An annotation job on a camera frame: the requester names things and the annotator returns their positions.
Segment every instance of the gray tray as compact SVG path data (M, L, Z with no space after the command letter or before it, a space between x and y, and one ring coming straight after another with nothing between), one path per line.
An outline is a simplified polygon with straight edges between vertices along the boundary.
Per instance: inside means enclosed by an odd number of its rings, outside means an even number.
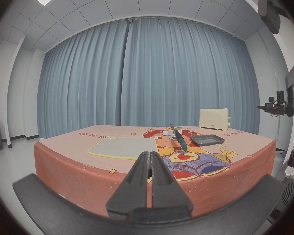
M218 137L217 135L212 135L212 134L191 136L191 139L193 142L195 142L199 146L220 144L225 141L225 139Z

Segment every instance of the tile floor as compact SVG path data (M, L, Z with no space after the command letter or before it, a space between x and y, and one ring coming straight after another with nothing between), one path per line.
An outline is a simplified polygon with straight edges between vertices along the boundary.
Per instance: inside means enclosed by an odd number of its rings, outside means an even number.
M33 235L43 235L43 233L21 206L12 183L30 173L36 173L34 144L38 140L25 138L13 140L11 149L8 149L7 143L3 143L3 150L0 150L0 197L17 221ZM263 234L269 227L270 222L266 221L254 235Z

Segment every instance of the pink tablecloth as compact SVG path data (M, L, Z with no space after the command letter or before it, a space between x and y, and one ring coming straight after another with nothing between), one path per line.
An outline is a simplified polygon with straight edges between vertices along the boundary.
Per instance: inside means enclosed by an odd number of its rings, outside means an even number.
M185 153L176 140L163 136L166 129L95 125L39 141L35 143L36 173L58 194L104 216L106 202L135 162L88 154L87 150L106 136L155 138L159 154L194 204L193 216L229 203L263 175L271 174L273 139L234 129L224 132L186 126L180 128L188 143ZM225 143L196 147L189 139L191 135L211 133L223 137Z

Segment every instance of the toaster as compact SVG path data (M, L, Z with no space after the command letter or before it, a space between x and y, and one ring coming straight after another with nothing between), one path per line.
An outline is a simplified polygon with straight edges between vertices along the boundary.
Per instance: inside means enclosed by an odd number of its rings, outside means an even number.
M200 109L199 127L227 131L229 119L228 109Z

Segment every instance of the cartoon girl print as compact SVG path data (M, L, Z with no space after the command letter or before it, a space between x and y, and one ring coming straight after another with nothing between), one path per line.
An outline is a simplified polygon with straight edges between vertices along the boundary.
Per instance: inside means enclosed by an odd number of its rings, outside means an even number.
M163 131L147 131L143 137L156 139L159 154L177 181L213 175L231 167L231 160L227 156L219 153L210 154L190 139L190 136L201 134L182 130L182 137L188 145L188 150L185 152L175 135L164 136Z

